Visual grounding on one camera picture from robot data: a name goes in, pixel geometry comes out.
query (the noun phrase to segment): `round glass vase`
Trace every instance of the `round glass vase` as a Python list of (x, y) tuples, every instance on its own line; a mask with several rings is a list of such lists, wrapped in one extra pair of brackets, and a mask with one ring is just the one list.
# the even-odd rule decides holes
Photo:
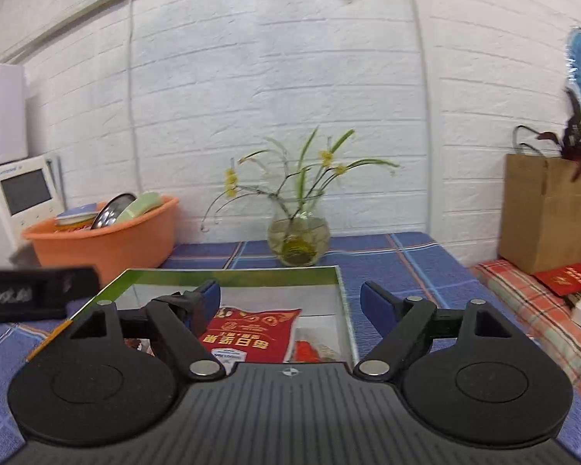
[(274, 214), (267, 232), (269, 248), (282, 264), (311, 266), (329, 248), (330, 230), (320, 214), (318, 201), (274, 201)]

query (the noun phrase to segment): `open box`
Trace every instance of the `open box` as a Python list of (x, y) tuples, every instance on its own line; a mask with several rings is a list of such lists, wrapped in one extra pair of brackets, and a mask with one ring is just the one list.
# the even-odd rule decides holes
[(80, 309), (91, 303), (116, 303), (118, 309), (137, 309), (156, 297), (194, 290), (215, 279), (221, 287), (221, 306), (246, 311), (297, 309), (296, 332), (338, 353), (352, 368), (358, 348), (339, 268), (275, 268), (241, 270), (129, 269)]

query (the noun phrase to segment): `yellow flower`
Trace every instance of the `yellow flower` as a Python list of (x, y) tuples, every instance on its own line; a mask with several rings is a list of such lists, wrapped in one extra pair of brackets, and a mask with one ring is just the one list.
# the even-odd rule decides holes
[(226, 180), (224, 181), (224, 193), (230, 197), (236, 197), (237, 195), (237, 183), (239, 179), (237, 178), (237, 172), (233, 168), (228, 168), (226, 170)]
[(333, 169), (333, 174), (336, 175), (336, 177), (339, 177), (340, 175), (344, 175), (346, 172), (347, 172), (347, 168), (344, 164), (338, 164)]
[(333, 162), (333, 153), (331, 153), (329, 150), (321, 150), (319, 152), (319, 155), (321, 156), (323, 166), (329, 168), (329, 166), (331, 166)]

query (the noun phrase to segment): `table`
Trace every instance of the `table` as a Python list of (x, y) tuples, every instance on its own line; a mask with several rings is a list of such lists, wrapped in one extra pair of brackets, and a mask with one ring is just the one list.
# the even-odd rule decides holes
[[(431, 237), (420, 232), (333, 238), (330, 250), (318, 264), (338, 265), (341, 269), (360, 356), (381, 339), (361, 312), (359, 291), (366, 280), (378, 282), (400, 298), (419, 295), (439, 307), (462, 308), (472, 298), (481, 298), (514, 320), (493, 293)], [(256, 241), (178, 245), (162, 267), (244, 269), (280, 267), (280, 263), (265, 241)], [(0, 461), (23, 443), (5, 401), (9, 380), (23, 365), (26, 353), (55, 325), (56, 322), (0, 325)], [(581, 457), (578, 396), (559, 438)]]

